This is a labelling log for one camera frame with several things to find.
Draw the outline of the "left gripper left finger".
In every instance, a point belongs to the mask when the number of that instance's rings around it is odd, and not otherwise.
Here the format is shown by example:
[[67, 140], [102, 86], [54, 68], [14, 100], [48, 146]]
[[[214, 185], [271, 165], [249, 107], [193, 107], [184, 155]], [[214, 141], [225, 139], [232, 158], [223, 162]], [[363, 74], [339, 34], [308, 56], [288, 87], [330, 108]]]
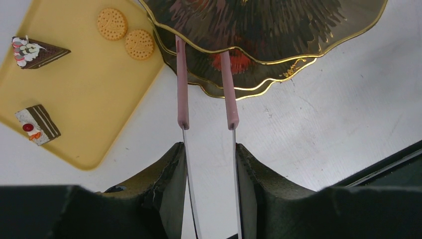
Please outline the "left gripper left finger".
[[77, 185], [2, 186], [3, 239], [179, 239], [187, 181], [175, 143], [131, 178], [94, 193]]

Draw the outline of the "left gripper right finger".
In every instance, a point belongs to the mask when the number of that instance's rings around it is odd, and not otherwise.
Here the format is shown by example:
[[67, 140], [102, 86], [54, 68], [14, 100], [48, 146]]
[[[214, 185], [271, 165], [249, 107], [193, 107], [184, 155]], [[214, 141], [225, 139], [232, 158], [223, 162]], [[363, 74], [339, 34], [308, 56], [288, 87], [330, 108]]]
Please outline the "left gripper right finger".
[[419, 239], [422, 186], [300, 186], [236, 146], [242, 239]]

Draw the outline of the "chocolate cake slice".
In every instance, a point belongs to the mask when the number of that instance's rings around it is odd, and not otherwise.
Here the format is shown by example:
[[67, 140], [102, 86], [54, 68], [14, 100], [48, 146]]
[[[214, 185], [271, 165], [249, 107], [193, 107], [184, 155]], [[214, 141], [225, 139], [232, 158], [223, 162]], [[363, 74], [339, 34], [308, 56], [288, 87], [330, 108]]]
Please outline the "chocolate cake slice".
[[28, 37], [14, 36], [11, 45], [14, 59], [21, 69], [38, 69], [71, 53], [69, 49]]

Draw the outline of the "pink handled metal tongs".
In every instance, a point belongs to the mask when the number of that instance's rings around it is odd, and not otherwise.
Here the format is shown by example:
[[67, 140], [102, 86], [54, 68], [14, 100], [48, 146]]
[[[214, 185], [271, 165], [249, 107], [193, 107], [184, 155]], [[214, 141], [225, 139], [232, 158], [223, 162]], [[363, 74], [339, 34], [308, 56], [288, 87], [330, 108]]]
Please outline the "pink handled metal tongs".
[[[191, 163], [188, 153], [188, 141], [186, 131], [190, 128], [189, 125], [189, 107], [188, 107], [188, 73], [186, 62], [186, 42], [179, 36], [175, 36], [176, 42], [176, 55], [177, 55], [177, 104], [178, 104], [178, 125], [182, 129], [183, 141], [185, 146], [185, 158], [187, 164], [187, 182], [189, 188], [190, 204], [195, 228], [195, 235], [198, 239], [202, 238], [202, 233], [199, 224], [199, 216], [196, 207], [194, 183], [191, 178]], [[240, 192], [238, 182], [238, 169], [236, 160], [236, 128], [239, 124], [239, 115], [236, 104], [236, 96], [233, 85], [233, 78], [231, 72], [231, 61], [228, 51], [220, 53], [220, 66], [222, 74], [223, 92], [226, 107], [227, 125], [228, 129], [232, 132], [232, 158], [234, 170], [234, 185], [235, 185], [235, 198], [236, 198], [236, 219], [238, 238], [243, 238], [242, 232], [242, 219], [240, 209]]]

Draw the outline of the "red strawberry tart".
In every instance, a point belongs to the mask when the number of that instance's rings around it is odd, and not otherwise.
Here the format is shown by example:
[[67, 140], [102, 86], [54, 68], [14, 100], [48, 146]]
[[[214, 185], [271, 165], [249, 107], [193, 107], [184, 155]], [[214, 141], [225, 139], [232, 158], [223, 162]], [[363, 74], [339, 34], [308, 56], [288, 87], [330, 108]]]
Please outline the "red strawberry tart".
[[[232, 74], [244, 73], [253, 62], [245, 56], [243, 53], [229, 53], [230, 58], [230, 68]], [[221, 57], [219, 54], [211, 54], [211, 65], [218, 71], [221, 71]]]

